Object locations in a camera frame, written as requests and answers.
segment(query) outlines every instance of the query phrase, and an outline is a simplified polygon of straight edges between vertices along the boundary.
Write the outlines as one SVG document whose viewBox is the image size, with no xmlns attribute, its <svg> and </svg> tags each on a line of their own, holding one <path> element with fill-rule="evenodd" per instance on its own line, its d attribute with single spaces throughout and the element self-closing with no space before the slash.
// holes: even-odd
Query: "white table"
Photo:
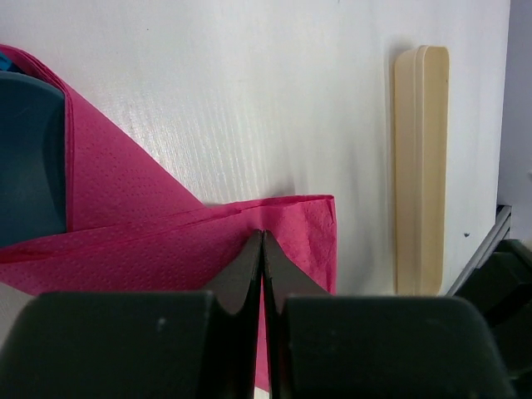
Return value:
<svg viewBox="0 0 532 399">
<path fill-rule="evenodd" d="M 2 0 L 0 42 L 39 57 L 206 203 L 335 195 L 340 293 L 392 292 L 390 71 L 403 50 L 447 46 L 445 290 L 495 219 L 509 9 Z M 3 336 L 26 297 L 0 294 Z"/>
</svg>

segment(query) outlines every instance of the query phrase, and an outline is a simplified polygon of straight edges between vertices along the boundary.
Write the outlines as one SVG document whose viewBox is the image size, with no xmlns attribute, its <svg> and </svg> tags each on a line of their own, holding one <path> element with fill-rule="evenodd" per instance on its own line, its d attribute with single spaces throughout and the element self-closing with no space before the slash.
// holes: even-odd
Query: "black plastic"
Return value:
<svg viewBox="0 0 532 399">
<path fill-rule="evenodd" d="M 328 292 L 286 257 L 269 232 L 264 234 L 263 249 L 270 389 L 272 398 L 290 397 L 293 387 L 288 326 L 283 317 L 285 303 L 295 295 L 328 296 Z"/>
<path fill-rule="evenodd" d="M 260 248 L 198 292 L 34 299 L 0 352 L 2 397 L 253 397 Z"/>
<path fill-rule="evenodd" d="M 289 298 L 290 378 L 274 398 L 510 398 L 478 312 L 445 298 Z"/>
<path fill-rule="evenodd" d="M 483 314 L 520 395 L 532 397 L 532 253 L 501 241 L 456 295 Z"/>
</svg>

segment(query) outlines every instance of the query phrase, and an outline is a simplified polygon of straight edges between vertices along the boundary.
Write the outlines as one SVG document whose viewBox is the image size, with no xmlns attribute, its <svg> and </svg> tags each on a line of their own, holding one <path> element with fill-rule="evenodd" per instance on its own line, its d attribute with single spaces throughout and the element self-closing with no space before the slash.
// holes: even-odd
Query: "pink napkin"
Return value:
<svg viewBox="0 0 532 399">
<path fill-rule="evenodd" d="M 132 139 L 35 57 L 0 51 L 65 94 L 68 233 L 0 249 L 0 281 L 26 293 L 197 289 L 268 229 L 329 292 L 336 283 L 336 218 L 328 195 L 207 208 Z M 261 304 L 255 384 L 268 389 Z"/>
</svg>

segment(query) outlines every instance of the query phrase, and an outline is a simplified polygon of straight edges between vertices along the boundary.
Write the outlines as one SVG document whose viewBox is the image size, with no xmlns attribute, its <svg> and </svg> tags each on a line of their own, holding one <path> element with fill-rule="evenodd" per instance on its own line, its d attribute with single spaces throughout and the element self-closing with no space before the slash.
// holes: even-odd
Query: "beige plastic holder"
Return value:
<svg viewBox="0 0 532 399">
<path fill-rule="evenodd" d="M 421 46 L 395 63 L 396 290 L 436 295 L 443 273 L 449 52 Z"/>
</svg>

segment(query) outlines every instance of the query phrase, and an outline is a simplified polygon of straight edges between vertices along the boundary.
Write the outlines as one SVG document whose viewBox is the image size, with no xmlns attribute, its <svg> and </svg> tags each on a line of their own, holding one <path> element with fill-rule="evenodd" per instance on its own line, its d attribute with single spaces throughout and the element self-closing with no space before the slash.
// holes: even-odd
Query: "dotted napkin texture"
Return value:
<svg viewBox="0 0 532 399">
<path fill-rule="evenodd" d="M 68 233 L 0 249 L 0 281 L 26 293 L 201 288 L 268 229 L 329 292 L 336 283 L 336 217 L 328 195 L 205 207 L 94 106 L 35 57 L 0 46 L 66 100 Z M 255 384 L 268 389 L 261 303 Z"/>
</svg>

